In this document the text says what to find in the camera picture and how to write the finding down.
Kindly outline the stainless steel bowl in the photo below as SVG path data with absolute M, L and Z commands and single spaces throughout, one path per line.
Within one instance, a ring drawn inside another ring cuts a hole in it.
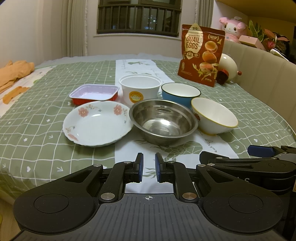
M 169 146 L 198 128 L 197 118 L 187 107 L 163 99 L 135 103 L 129 117 L 143 138 L 158 146 Z

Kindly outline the cream bowl yellow rim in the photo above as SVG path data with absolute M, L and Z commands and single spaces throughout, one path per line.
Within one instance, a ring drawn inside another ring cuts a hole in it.
M 198 128 L 207 135 L 229 132 L 238 126 L 237 117 L 225 106 L 211 99 L 196 97 L 191 107 L 198 120 Z

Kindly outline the white floral plate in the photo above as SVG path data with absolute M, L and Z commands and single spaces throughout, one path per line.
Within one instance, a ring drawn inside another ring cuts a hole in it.
M 87 147 L 117 142 L 133 127 L 126 105 L 115 101 L 94 101 L 73 109 L 63 121 L 65 136 Z

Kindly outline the blue enamel bowl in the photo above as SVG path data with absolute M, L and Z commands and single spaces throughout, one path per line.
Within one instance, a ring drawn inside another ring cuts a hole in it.
M 162 98 L 191 108 L 191 100 L 199 97 L 201 91 L 191 85 L 182 83 L 165 83 L 161 86 Z

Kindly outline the white foam bowl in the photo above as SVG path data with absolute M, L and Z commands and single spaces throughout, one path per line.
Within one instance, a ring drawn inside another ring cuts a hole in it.
M 122 88 L 123 101 L 132 106 L 142 100 L 157 98 L 162 81 L 147 74 L 131 74 L 121 77 L 119 84 Z

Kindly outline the red rectangular tray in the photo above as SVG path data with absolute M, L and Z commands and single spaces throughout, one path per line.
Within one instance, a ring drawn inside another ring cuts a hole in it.
M 82 105 L 93 101 L 115 101 L 119 87 L 107 84 L 84 84 L 69 94 L 74 105 Z

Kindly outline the beige padded bench back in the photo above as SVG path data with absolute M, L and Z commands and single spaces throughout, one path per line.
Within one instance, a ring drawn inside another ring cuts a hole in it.
M 295 64 L 267 51 L 226 41 L 230 56 L 242 75 L 233 82 L 280 114 L 295 130 Z

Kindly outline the dark red round object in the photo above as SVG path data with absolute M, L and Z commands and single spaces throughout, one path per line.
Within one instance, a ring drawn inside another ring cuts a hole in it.
M 226 69 L 218 70 L 216 81 L 220 85 L 224 85 L 229 78 L 229 73 Z

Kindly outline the cream egg-shaped ornament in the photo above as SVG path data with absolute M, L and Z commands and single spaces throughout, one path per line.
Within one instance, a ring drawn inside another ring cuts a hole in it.
M 226 55 L 224 53 L 222 53 L 218 65 L 218 70 L 221 69 L 226 69 L 229 73 L 229 78 L 226 82 L 230 82 L 236 76 L 242 75 L 242 72 L 238 70 L 236 62 L 229 55 Z

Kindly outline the pink box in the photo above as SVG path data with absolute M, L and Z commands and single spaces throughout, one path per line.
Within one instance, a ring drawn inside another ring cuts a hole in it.
M 257 49 L 260 49 L 260 50 L 264 50 L 264 51 L 266 50 L 265 47 L 260 42 L 260 40 L 258 38 L 255 38 L 255 37 L 241 35 L 240 38 L 239 38 L 239 42 L 241 44 L 248 45 L 250 47 L 254 47 L 254 48 L 257 48 Z

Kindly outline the potted plant leaves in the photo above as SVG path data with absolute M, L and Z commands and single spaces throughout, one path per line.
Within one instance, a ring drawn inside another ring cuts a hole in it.
M 282 54 L 290 51 L 290 41 L 286 36 L 262 28 L 258 23 L 254 24 L 252 20 L 249 21 L 248 27 L 251 36 L 259 39 L 266 51 L 270 52 L 272 49 L 276 49 Z

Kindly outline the quail eggs snack bag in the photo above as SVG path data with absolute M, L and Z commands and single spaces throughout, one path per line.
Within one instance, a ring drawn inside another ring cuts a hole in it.
M 213 87 L 225 42 L 225 32 L 194 23 L 182 25 L 182 60 L 178 75 Z

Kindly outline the pink plush toy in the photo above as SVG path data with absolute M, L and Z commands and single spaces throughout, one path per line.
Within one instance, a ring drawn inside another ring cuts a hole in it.
M 241 18 L 236 16 L 232 19 L 221 17 L 219 19 L 222 30 L 225 32 L 225 40 L 239 43 L 239 38 L 242 35 L 247 35 L 248 25 L 241 21 Z

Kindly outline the orange cloth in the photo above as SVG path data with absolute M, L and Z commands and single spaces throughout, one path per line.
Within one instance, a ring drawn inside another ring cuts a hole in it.
M 19 79 L 31 74 L 34 69 L 35 65 L 33 62 L 20 60 L 13 63 L 10 60 L 6 66 L 0 69 L 0 93 L 12 87 Z

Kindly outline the dark window with railing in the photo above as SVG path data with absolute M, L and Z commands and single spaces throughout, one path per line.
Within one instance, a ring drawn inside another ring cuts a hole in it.
M 99 1 L 97 33 L 177 37 L 181 5 L 178 0 Z

